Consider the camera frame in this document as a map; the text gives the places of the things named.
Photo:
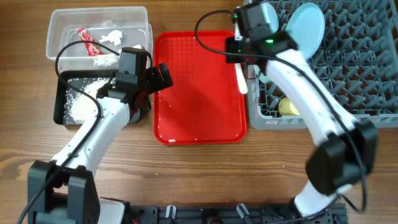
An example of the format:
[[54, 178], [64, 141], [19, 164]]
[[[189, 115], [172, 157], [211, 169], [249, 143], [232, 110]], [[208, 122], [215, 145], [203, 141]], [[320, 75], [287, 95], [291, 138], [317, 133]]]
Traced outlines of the mint green bowl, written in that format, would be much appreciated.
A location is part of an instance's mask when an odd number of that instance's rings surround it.
[[255, 73], [254, 78], [255, 79], [258, 79], [260, 82], [262, 82], [264, 84], [271, 82], [271, 79], [267, 75], [265, 75], [263, 72], [261, 72], [261, 69], [258, 65], [254, 65], [253, 67], [254, 67], [254, 73]]

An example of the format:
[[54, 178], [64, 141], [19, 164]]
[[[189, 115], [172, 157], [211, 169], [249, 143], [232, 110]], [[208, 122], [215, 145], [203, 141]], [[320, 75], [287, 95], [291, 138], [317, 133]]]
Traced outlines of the white plastic spoon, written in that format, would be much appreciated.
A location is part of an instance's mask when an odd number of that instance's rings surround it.
[[[240, 41], [240, 40], [243, 39], [243, 37], [240, 34], [238, 24], [235, 23], [234, 26], [235, 26], [235, 28], [234, 28], [234, 39], [237, 40], [237, 41]], [[244, 77], [243, 70], [241, 68], [241, 64], [240, 63], [236, 63], [236, 64], [234, 64], [234, 66], [235, 66], [235, 71], [236, 71], [236, 78], [237, 78], [237, 82], [238, 82], [239, 92], [241, 94], [245, 95], [245, 94], [248, 93], [248, 86], [247, 86], [247, 83], [246, 83], [246, 79]]]

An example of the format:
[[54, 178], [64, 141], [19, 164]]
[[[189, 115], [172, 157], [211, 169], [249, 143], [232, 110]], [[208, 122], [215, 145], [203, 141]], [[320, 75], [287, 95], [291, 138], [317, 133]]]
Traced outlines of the light blue bowl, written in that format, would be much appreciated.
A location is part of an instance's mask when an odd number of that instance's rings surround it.
[[277, 17], [277, 13], [274, 7], [268, 2], [265, 2], [264, 5], [266, 21], [270, 24], [271, 31], [275, 33], [279, 28], [279, 19]]

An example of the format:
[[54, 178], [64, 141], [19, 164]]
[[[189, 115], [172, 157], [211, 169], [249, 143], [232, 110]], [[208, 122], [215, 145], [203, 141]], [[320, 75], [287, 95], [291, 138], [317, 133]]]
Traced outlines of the white tissue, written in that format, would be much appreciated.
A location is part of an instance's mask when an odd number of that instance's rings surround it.
[[118, 46], [121, 44], [122, 37], [123, 32], [121, 30], [113, 30], [107, 36], [102, 35], [99, 42], [112, 42], [115, 46]]

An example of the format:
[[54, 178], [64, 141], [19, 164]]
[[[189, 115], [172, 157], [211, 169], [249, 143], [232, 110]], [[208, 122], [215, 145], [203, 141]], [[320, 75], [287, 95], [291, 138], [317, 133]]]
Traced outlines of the light blue plate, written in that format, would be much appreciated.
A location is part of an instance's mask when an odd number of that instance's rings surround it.
[[318, 50], [325, 33], [325, 16], [314, 3], [301, 5], [290, 17], [286, 31], [298, 45], [305, 59]]

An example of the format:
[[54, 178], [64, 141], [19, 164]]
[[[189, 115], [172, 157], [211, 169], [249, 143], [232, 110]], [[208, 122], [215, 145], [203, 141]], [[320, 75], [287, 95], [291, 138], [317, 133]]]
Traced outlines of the red snack wrapper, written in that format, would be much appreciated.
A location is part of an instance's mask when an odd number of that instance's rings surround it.
[[89, 57], [104, 55], [104, 52], [101, 51], [96, 44], [94, 44], [94, 38], [87, 32], [87, 29], [85, 27], [78, 29], [77, 34], [81, 40], [85, 40], [84, 45]]

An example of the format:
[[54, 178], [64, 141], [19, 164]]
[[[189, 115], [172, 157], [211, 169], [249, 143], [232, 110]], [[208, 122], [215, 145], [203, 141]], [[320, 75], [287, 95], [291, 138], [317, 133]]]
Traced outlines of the yellow plastic cup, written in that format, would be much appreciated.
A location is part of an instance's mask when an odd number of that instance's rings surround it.
[[300, 114], [294, 104], [287, 97], [280, 100], [279, 113], [282, 116], [298, 116]]

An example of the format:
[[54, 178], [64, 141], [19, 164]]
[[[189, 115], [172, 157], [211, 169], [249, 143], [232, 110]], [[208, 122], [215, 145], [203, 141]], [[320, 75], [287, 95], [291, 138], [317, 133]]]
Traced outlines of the white rice pile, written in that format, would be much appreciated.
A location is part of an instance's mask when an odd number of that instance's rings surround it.
[[[91, 97], [96, 98], [98, 89], [108, 81], [108, 77], [71, 78], [68, 80], [68, 83], [89, 94]], [[96, 105], [92, 100], [69, 87], [66, 90], [63, 108], [64, 125], [83, 124], [87, 118], [97, 114]]]

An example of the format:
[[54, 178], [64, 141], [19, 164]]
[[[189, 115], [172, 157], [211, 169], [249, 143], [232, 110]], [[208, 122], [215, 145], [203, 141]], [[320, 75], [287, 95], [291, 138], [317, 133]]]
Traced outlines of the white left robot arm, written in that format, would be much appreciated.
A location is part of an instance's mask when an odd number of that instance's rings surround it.
[[173, 85], [165, 63], [155, 66], [142, 46], [124, 47], [119, 68], [95, 96], [95, 110], [70, 142], [28, 172], [28, 204], [22, 223], [132, 223], [130, 204], [98, 196], [94, 177], [114, 138], [151, 109], [149, 95]]

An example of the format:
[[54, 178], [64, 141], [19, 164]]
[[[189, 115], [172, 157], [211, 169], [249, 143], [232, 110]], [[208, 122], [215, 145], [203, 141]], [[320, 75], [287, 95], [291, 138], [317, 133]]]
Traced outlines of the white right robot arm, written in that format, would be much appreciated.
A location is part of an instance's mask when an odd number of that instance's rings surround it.
[[321, 10], [303, 5], [285, 30], [275, 27], [275, 10], [262, 1], [237, 7], [238, 30], [229, 59], [256, 65], [295, 106], [315, 144], [305, 165], [308, 182], [294, 198], [296, 211], [312, 218], [373, 171], [378, 130], [360, 121], [331, 95], [308, 64], [325, 29]]

